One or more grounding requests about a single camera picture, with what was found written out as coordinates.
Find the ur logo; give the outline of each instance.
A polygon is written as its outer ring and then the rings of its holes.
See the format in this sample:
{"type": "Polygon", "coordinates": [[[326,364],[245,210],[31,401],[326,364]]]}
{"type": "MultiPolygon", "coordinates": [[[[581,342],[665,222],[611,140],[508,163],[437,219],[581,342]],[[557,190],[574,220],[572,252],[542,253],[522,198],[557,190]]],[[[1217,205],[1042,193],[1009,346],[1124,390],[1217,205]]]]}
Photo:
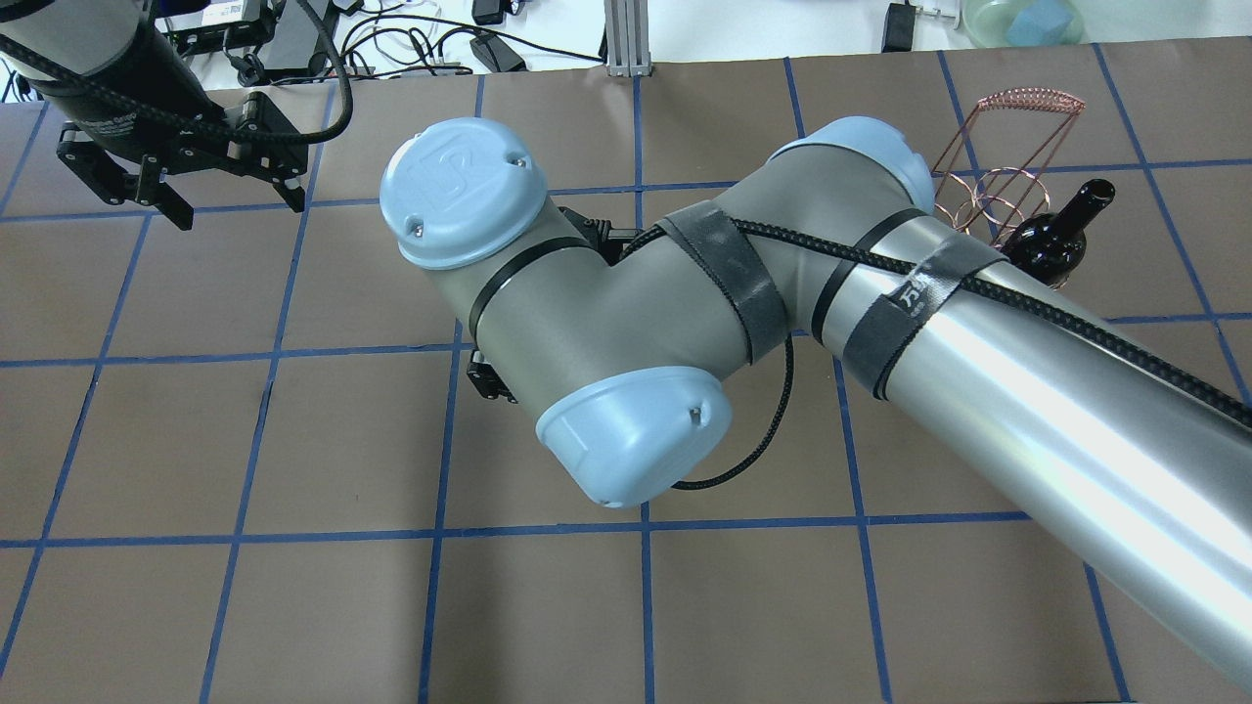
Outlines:
{"type": "Polygon", "coordinates": [[[456,207],[496,174],[492,165],[497,159],[468,139],[452,137],[422,152],[412,182],[434,210],[456,207]]]}

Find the cable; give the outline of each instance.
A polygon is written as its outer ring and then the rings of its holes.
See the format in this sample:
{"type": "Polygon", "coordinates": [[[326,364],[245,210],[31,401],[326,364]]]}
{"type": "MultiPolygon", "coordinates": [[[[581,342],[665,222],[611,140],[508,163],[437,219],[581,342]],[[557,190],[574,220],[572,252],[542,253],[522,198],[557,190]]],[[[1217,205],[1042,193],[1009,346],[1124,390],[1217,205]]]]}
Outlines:
{"type": "MultiPolygon", "coordinates": [[[[513,34],[507,34],[507,33],[503,33],[503,31],[500,31],[500,30],[487,29],[487,28],[482,28],[482,26],[478,26],[478,25],[471,25],[471,24],[466,24],[466,23],[458,23],[456,20],[447,20],[447,19],[443,19],[443,18],[432,18],[429,15],[409,15],[409,14],[397,14],[397,15],[393,15],[393,14],[387,13],[386,16],[378,15],[378,16],[372,16],[372,18],[361,20],[357,24],[352,25],[352,28],[348,30],[348,33],[346,35],[343,35],[343,46],[348,46],[348,40],[362,26],[364,26],[367,24],[371,24],[371,23],[378,23],[381,19],[391,19],[391,20],[419,20],[419,21],[428,21],[428,23],[436,23],[436,24],[443,24],[443,25],[452,25],[452,26],[456,26],[456,28],[468,29],[468,30],[472,30],[472,31],[476,31],[476,33],[492,34],[492,35],[496,35],[496,36],[502,36],[505,39],[512,39],[513,41],[517,41],[518,44],[525,44],[526,46],[530,46],[532,49],[538,49],[540,51],[546,51],[548,54],[558,54],[561,56],[571,56],[573,59],[582,59],[585,61],[595,61],[597,64],[603,64],[603,60],[600,56],[591,56],[591,55],[587,55],[587,54],[578,54],[577,51],[567,51],[565,49],[555,49],[552,46],[543,46],[542,44],[536,44],[533,41],[530,41],[527,39],[522,39],[521,36],[517,36],[517,35],[513,35],[513,34]]],[[[352,49],[358,49],[359,44],[361,44],[359,41],[357,44],[353,44],[352,49]]]]}
{"type": "MultiPolygon", "coordinates": [[[[649,242],[661,237],[665,237],[665,230],[657,225],[652,225],[650,229],[635,236],[635,238],[622,248],[621,257],[617,261],[625,261],[631,254],[642,249],[649,242]]],[[[782,375],[782,392],[779,395],[779,405],[777,408],[774,410],[774,417],[770,420],[770,427],[765,431],[765,436],[761,441],[757,442],[756,447],[749,452],[746,457],[740,460],[737,465],[721,472],[720,475],[697,481],[677,481],[672,485],[672,489],[677,489],[680,491],[700,491],[726,484],[727,481],[744,474],[744,470],[756,463],[756,461],[761,458],[761,455],[769,450],[770,443],[774,442],[775,433],[779,431],[779,426],[782,423],[782,416],[786,415],[788,403],[791,401],[791,387],[795,382],[795,346],[791,342],[790,334],[788,334],[786,339],[782,341],[782,351],[786,365],[786,370],[782,375]]]]}
{"type": "MultiPolygon", "coordinates": [[[[864,264],[875,269],[908,274],[915,267],[913,262],[883,257],[881,254],[874,254],[873,252],[856,249],[855,247],[819,239],[777,225],[739,219],[734,219],[732,222],[745,234],[755,234],[766,239],[785,242],[788,244],[809,249],[810,252],[848,259],[856,264],[864,264]]],[[[1143,349],[1142,347],[1108,332],[1096,323],[1080,318],[1068,311],[1057,308],[1050,303],[1027,296],[1019,291],[977,278],[975,276],[965,277],[960,282],[960,288],[1053,323],[1065,332],[1085,339],[1109,355],[1118,357],[1119,360],[1148,375],[1152,375],[1169,386],[1173,386],[1178,391],[1182,391],[1197,401],[1206,403],[1236,423],[1252,430],[1252,408],[1244,406],[1238,400],[1231,397],[1208,382],[1192,376],[1191,373],[1171,365],[1169,362],[1166,362],[1147,349],[1143,349]]]]}
{"type": "Polygon", "coordinates": [[[791,383],[795,381],[795,346],[791,343],[791,336],[788,334],[786,339],[782,341],[782,349],[786,356],[786,372],[782,377],[782,393],[779,396],[779,406],[774,411],[774,418],[770,420],[770,427],[765,431],[765,437],[756,445],[756,448],[747,453],[737,465],[721,472],[720,475],[704,479],[697,481],[676,481],[672,489],[680,491],[700,491],[702,489],[712,489],[717,485],[726,484],[727,481],[737,477],[746,470],[751,467],[756,460],[761,458],[761,455],[769,450],[770,443],[774,442],[774,435],[779,431],[779,425],[782,423],[782,416],[786,413],[788,402],[791,401],[791,383]]]}
{"type": "Polygon", "coordinates": [[[227,139],[240,144],[318,144],[321,142],[334,139],[336,137],[343,134],[343,130],[348,129],[348,123],[352,120],[352,88],[348,81],[348,73],[343,68],[343,59],[336,50],[334,40],[331,39],[331,34],[327,31],[322,18],[317,16],[317,13],[312,6],[309,6],[308,0],[295,0],[295,3],[299,4],[300,9],[304,10],[304,14],[308,15],[309,20],[313,23],[313,26],[317,30],[318,40],[322,41],[323,48],[327,50],[331,65],[334,68],[337,80],[339,81],[339,94],[342,99],[339,116],[334,120],[334,123],[326,129],[308,134],[294,132],[252,132],[188,119],[183,115],[155,108],[146,103],[140,103],[129,95],[113,90],[111,88],[99,85],[91,79],[79,75],[78,73],[66,69],[51,59],[36,54],[35,51],[4,35],[0,35],[0,51],[35,70],[53,76],[56,80],[81,88],[93,96],[99,98],[114,108],[134,111],[136,115],[146,120],[183,132],[214,139],[227,139]]]}

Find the black bracket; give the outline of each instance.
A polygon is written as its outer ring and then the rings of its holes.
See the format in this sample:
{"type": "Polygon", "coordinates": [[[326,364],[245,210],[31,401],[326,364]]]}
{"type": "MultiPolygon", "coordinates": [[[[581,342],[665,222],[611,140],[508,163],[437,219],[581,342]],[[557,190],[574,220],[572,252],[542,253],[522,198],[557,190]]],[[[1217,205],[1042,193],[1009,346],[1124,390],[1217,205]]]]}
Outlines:
{"type": "MultiPolygon", "coordinates": [[[[295,127],[268,95],[254,91],[227,110],[227,125],[247,132],[294,133],[295,127]]],[[[179,229],[192,229],[194,209],[168,183],[167,175],[219,169],[269,183],[292,212],[304,210],[300,177],[308,172],[307,145],[234,144],[194,134],[179,134],[143,155],[139,173],[119,165],[74,123],[61,128],[56,157],[96,197],[110,205],[134,202],[156,208],[179,229]]]]}
{"type": "Polygon", "coordinates": [[[496,373],[496,368],[487,362],[487,358],[482,356],[482,351],[477,347],[470,352],[470,366],[466,368],[466,376],[470,377],[473,387],[478,390],[478,396],[483,398],[500,398],[503,396],[510,403],[517,403],[513,392],[508,390],[508,386],[496,373]]]}

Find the light blue joint cap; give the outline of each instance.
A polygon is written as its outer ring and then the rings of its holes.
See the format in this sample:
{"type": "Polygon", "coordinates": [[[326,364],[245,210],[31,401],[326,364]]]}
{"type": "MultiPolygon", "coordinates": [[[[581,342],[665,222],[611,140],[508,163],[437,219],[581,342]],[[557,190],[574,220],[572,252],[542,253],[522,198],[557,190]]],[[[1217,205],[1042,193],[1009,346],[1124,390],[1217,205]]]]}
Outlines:
{"type": "Polygon", "coordinates": [[[730,427],[721,382],[695,367],[652,367],[585,386],[540,416],[535,433],[596,504],[637,506],[704,460],[730,427]]]}
{"type": "Polygon", "coordinates": [[[457,118],[396,152],[378,204],[406,259],[423,269],[454,269],[517,239],[546,199],[547,178],[512,130],[457,118]]]}
{"type": "Polygon", "coordinates": [[[805,144],[843,147],[874,159],[900,182],[915,208],[925,213],[934,210],[935,187],[930,167],[921,154],[909,148],[900,130],[883,120],[861,115],[840,118],[809,137],[782,147],[770,159],[805,144]]]}

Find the blue sponge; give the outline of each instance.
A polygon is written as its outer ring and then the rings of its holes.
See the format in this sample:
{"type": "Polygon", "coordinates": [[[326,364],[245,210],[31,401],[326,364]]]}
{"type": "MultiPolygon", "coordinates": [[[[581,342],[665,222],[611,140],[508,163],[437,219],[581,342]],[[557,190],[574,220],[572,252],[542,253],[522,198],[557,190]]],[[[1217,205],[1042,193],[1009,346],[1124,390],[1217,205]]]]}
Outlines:
{"type": "Polygon", "coordinates": [[[1009,25],[1004,39],[1013,46],[1054,46],[1074,21],[1074,14],[1060,0],[1035,0],[1009,25]]]}

